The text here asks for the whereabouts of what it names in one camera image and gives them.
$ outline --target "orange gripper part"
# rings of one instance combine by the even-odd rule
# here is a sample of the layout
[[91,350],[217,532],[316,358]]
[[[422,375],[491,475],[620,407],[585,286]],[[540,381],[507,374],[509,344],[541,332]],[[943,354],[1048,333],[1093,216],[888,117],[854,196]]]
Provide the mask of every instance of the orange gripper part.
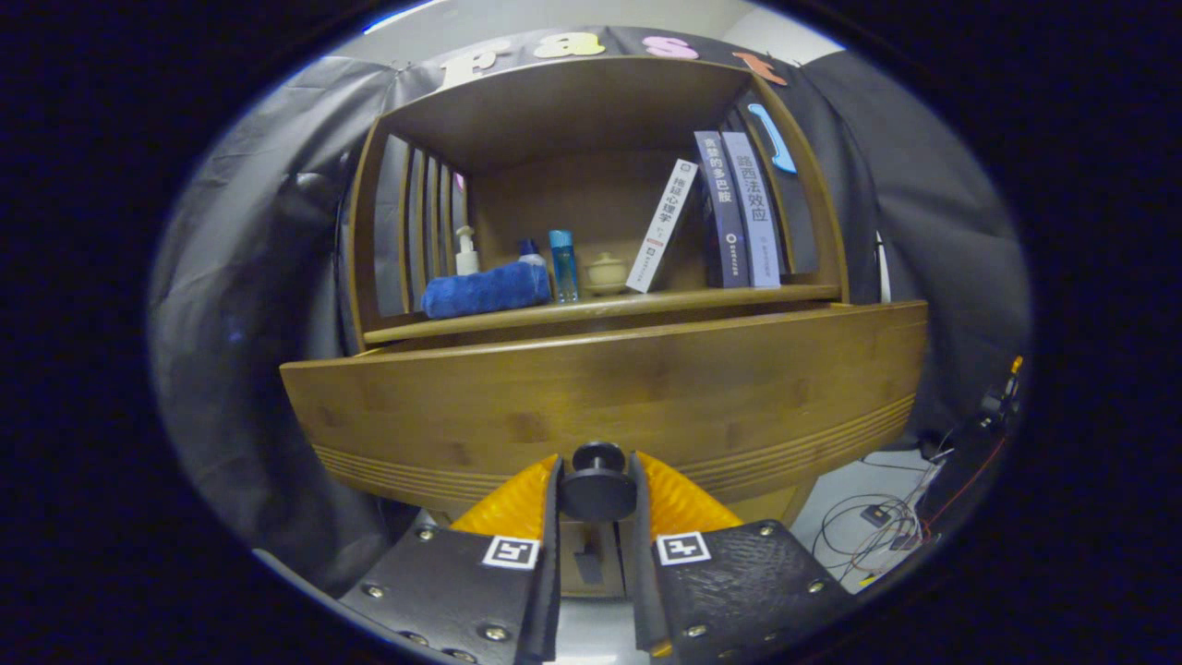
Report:
[[468,509],[452,529],[482,536],[541,540],[546,488],[557,455],[526,467]]
[[730,509],[668,464],[637,451],[649,480],[649,537],[742,526]]

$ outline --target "rolled towel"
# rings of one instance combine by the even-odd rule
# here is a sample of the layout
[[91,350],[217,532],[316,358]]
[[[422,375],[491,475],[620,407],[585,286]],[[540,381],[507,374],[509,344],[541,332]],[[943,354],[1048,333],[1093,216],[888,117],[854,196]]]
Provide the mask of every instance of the rolled towel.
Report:
[[431,279],[423,291],[430,318],[454,318],[550,301],[545,267],[514,261],[487,272]]

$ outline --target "gray fabric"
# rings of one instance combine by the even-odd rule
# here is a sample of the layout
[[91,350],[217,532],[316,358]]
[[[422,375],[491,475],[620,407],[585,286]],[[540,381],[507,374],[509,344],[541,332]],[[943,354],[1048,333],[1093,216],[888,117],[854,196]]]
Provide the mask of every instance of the gray fabric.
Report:
[[184,471],[239,537],[322,589],[364,572],[385,535],[374,500],[320,467],[279,366],[345,353],[336,213],[392,80],[323,58],[267,94],[197,164],[149,292],[154,384]]
[[790,104],[837,191],[855,301],[864,301],[871,273],[851,245],[864,248],[877,229],[891,299],[930,306],[909,431],[944,431],[972,416],[1014,357],[1031,350],[1030,276],[1015,221],[965,143],[877,67],[840,52],[800,72],[838,120],[810,122],[817,104]]

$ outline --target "wooden shelf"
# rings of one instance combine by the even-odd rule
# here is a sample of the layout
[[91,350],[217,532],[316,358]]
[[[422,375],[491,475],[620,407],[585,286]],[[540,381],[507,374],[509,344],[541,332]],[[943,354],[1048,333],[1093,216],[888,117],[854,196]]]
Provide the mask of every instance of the wooden shelf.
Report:
[[694,148],[751,85],[747,70],[652,57],[543,63],[483,76],[378,118],[468,176],[603,150]]
[[793,283],[779,288],[702,288],[663,293],[632,293],[603,298],[584,298],[578,302],[551,304],[457,318],[441,318],[365,332],[365,344],[381,345],[398,340],[452,335],[520,325],[565,322],[589,318],[631,315],[662,311],[713,308],[760,302],[825,300],[840,298],[837,285]]

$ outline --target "blue bottle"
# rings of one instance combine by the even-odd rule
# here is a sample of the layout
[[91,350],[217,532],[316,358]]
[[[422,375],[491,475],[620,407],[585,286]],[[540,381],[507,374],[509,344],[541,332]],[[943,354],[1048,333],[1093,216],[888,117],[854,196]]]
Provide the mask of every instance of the blue bottle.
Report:
[[574,302],[579,299],[578,267],[574,263],[574,247],[570,230],[550,232],[550,253],[554,262],[554,299]]

